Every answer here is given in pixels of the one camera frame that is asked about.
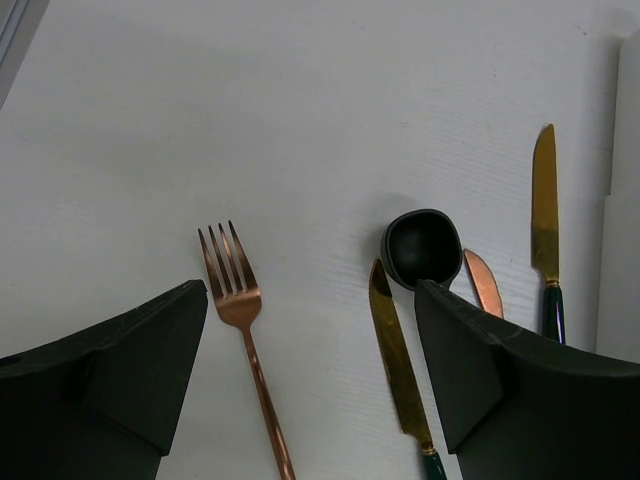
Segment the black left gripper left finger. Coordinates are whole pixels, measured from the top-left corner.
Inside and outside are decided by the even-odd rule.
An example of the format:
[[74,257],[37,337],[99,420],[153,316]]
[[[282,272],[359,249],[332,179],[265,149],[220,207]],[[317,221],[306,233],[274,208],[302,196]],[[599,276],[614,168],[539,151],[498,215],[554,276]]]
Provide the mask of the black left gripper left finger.
[[1,360],[4,479],[153,479],[170,453],[207,313],[189,280]]

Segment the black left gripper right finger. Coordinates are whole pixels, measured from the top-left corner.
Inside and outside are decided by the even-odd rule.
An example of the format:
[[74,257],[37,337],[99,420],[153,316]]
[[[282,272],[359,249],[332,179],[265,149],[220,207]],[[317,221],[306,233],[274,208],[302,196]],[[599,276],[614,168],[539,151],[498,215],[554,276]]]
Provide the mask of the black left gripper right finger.
[[486,313],[432,281],[415,315],[447,449],[466,479],[635,479],[639,367]]

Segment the rose gold fork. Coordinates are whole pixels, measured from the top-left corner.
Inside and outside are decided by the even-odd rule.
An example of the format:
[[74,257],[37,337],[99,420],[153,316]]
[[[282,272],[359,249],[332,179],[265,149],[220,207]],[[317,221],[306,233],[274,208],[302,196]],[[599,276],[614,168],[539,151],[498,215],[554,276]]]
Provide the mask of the rose gold fork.
[[198,232],[209,284],[219,318],[237,328],[243,338],[280,477],[296,478],[267,382],[251,334],[251,325],[262,309],[261,291],[249,259],[232,223],[209,228],[209,239]]

